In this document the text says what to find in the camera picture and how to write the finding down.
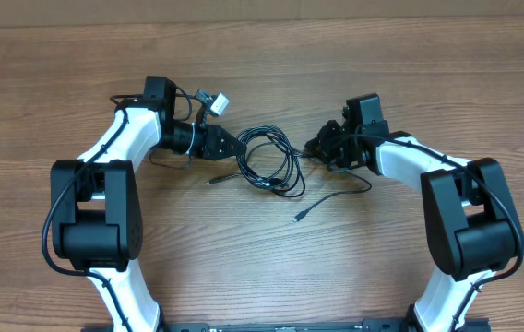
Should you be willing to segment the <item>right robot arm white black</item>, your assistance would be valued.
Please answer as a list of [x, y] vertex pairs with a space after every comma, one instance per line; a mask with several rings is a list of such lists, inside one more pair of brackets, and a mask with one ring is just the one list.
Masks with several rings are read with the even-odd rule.
[[367, 168], [421, 194], [435, 269], [403, 318], [366, 318], [364, 331], [488, 331], [465, 314], [482, 287], [514, 275], [524, 231], [500, 163], [450, 157], [403, 131], [392, 132], [380, 98], [348, 99], [343, 123], [328, 121], [304, 149], [332, 172]]

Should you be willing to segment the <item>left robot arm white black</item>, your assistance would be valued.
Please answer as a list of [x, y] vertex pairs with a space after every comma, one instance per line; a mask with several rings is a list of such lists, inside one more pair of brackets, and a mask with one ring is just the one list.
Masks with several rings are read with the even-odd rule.
[[163, 310], [138, 263], [144, 228], [137, 169], [157, 148], [223, 160], [244, 153], [245, 145], [207, 122], [229, 105], [221, 93], [189, 95], [167, 77], [148, 76], [142, 93], [111, 101], [113, 123], [101, 139], [52, 166], [42, 254], [54, 271], [92, 282], [113, 319], [112, 331], [164, 331]]

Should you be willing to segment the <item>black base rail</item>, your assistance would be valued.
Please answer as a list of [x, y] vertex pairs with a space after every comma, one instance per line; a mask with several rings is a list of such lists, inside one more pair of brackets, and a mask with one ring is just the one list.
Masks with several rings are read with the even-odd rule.
[[405, 318], [366, 318], [353, 323], [217, 325], [205, 323], [169, 324], [170, 332], [410, 332], [417, 331]]

